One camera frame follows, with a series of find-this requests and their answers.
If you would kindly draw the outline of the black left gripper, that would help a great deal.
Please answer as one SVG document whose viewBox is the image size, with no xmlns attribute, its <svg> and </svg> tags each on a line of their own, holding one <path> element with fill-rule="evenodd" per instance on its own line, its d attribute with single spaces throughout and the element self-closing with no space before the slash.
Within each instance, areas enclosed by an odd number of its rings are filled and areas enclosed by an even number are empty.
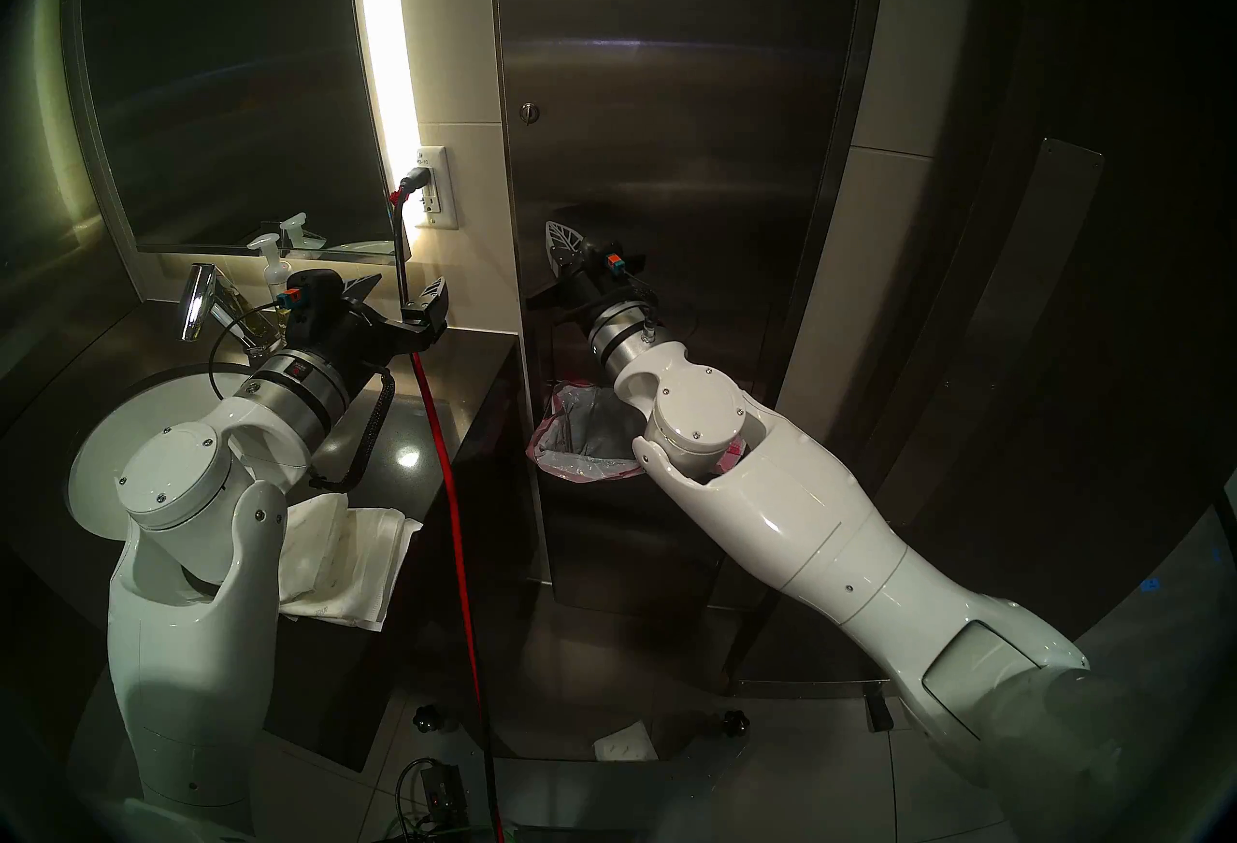
<svg viewBox="0 0 1237 843">
<path fill-rule="evenodd" d="M 341 314 L 329 326 L 329 363 L 346 387 L 366 386 L 375 374 L 387 370 L 392 358 L 426 352 L 447 333 L 447 279 L 433 279 L 419 295 L 402 296 L 400 321 L 365 305 L 380 282 L 381 274 L 348 280 Z"/>
</svg>

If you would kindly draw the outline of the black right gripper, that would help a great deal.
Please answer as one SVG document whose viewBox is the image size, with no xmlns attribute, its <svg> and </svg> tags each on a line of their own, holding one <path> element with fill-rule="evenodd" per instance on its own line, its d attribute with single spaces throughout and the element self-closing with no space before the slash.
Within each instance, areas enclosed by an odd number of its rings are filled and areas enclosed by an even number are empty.
<svg viewBox="0 0 1237 843">
<path fill-rule="evenodd" d="M 585 257 L 583 234 L 546 222 L 546 254 L 557 277 L 557 326 L 591 326 L 605 309 L 635 300 L 626 257 Z"/>
</svg>

